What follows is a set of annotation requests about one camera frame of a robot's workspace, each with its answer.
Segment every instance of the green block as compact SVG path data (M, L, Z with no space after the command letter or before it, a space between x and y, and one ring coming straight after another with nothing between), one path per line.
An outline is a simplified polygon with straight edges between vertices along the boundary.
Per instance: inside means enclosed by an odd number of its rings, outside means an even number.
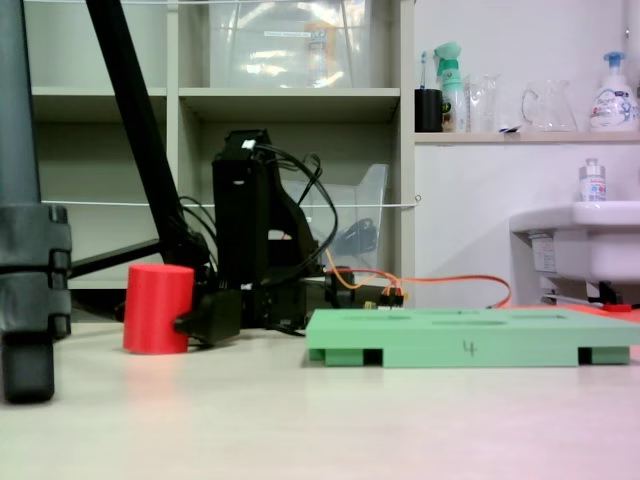
M324 350L310 348L309 349L309 360L312 362L322 362L324 361Z
M361 367L364 365L362 350L333 348L324 353L324 363L327 367Z
M591 349L593 365L626 365L631 361L629 347L600 347Z
M564 309L316 310L306 340L327 366L363 365L365 350L385 367L577 366L578 349L627 364L640 326Z

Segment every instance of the soap bottle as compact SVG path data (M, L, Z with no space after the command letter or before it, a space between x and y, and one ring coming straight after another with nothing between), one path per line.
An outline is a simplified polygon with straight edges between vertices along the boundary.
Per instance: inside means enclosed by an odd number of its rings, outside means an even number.
M442 90L442 131L463 133L467 131L468 108L464 95L464 82L458 70L458 57L462 48L455 42L445 43L435 49L438 61L438 80Z
M580 199L583 202L607 200L605 169L597 158L587 158L587 165L580 167Z
M636 131L640 127L636 92L629 87L627 79L620 73L620 62L624 59L624 53L607 53L604 59L609 62L609 76L598 90L591 111L591 131Z

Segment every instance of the table surface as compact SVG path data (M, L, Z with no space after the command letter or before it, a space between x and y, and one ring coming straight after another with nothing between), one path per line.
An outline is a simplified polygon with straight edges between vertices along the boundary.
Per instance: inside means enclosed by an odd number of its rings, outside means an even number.
M0 479L640 478L640 352L620 367L325 368L247 331L184 355L74 325L58 393L0 406Z

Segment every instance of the red cylinder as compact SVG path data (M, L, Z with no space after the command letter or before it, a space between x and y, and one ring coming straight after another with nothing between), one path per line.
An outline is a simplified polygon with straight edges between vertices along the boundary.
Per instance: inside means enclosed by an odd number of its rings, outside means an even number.
M183 353L187 335L173 329L176 317L191 310L194 271L176 265L129 267L124 311L125 350L132 353Z

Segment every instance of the orange cable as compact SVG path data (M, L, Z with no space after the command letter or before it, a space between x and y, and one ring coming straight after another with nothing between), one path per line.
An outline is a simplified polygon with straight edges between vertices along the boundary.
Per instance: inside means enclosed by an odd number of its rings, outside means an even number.
M459 275L455 277L439 277L439 278L400 278L401 282L409 282L409 283L423 283L423 284L433 284L433 283L450 283L450 282L463 282L470 280L487 280L490 282L496 282L501 285L507 287L507 296L500 300L498 303L493 305L493 308L502 308L507 305L511 301L511 285L506 280L500 277L494 277L493 275Z
M329 249L325 250L325 252L327 254L327 260L329 260L329 265L331 265L331 270L329 270L328 273L335 274L336 278L342 284L342 286L349 290L357 290L358 288L363 287L364 285L366 285L368 282L370 282L376 277L387 278L391 285L399 284L398 278L395 275L392 275L387 272L383 272L382 270L376 270L373 268L338 268L336 267L335 261L333 260L333 255L331 255L331 252L329 251ZM356 283L355 285L352 285L349 282L347 282L342 275L340 275L341 272L342 273L346 273L346 272L372 273L373 275L370 275L364 280Z

